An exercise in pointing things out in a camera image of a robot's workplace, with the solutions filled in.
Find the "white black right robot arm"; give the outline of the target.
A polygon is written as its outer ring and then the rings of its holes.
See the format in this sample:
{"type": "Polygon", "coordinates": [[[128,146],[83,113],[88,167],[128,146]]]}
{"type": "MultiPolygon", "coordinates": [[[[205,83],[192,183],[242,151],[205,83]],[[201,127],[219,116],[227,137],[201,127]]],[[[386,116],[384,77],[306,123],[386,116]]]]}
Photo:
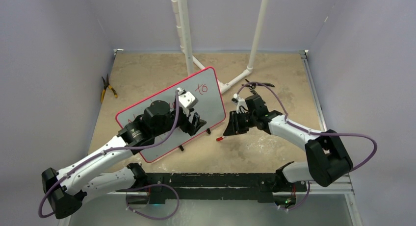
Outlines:
{"type": "Polygon", "coordinates": [[[234,94],[232,102],[236,109],[229,113],[224,137],[245,134],[255,127],[305,151],[305,162],[289,162],[276,170],[274,188],[287,190],[300,181],[314,181],[327,187],[353,169],[353,162],[335,131],[322,133],[292,122],[281,112],[269,111],[259,95],[243,99],[234,94]]]}

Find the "red framed whiteboard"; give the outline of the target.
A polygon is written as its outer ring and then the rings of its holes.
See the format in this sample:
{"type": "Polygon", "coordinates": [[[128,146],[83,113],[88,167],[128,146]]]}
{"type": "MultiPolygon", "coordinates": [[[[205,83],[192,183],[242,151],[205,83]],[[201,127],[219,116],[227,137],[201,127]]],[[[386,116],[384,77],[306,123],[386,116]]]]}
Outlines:
{"type": "Polygon", "coordinates": [[[198,99],[198,103],[193,107],[194,112],[197,112],[200,118],[207,123],[193,136],[190,136],[177,128],[163,144],[155,148],[142,150],[140,155],[147,163],[152,163],[164,157],[175,149],[178,149],[180,145],[183,146],[185,143],[199,135],[206,133],[208,129],[212,130],[214,126],[221,123],[226,118],[216,72],[214,68],[209,67],[196,72],[163,90],[155,92],[118,112],[115,116],[116,122],[123,128],[137,116],[143,114],[144,109],[156,100],[163,100],[169,103],[170,109],[172,110],[174,108],[173,102],[175,90],[179,87],[187,92],[191,92],[194,97],[198,99]]]}

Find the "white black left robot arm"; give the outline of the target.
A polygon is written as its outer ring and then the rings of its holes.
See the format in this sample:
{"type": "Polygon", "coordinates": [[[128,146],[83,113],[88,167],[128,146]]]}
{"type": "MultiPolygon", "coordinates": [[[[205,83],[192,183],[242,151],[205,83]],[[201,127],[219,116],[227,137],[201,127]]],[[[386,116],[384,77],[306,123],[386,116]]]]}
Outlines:
{"type": "Polygon", "coordinates": [[[156,100],[98,150],[66,168],[43,171],[41,178],[45,195],[38,207],[39,217],[54,215],[63,219],[74,214],[83,204],[107,193],[144,189],[147,176],[138,163],[114,173],[104,171],[142,150],[174,140],[176,129],[191,137],[196,135],[206,121],[187,102],[175,99],[175,107],[171,109],[167,102],[156,100]]]}

